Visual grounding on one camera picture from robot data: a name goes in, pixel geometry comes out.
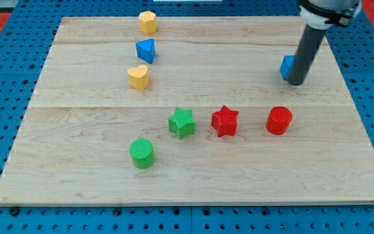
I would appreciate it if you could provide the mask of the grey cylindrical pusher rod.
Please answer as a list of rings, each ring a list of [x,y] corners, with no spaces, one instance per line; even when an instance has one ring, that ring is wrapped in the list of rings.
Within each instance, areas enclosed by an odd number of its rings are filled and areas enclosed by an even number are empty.
[[[289,84],[299,86],[304,83],[326,32],[306,24],[286,77]]]

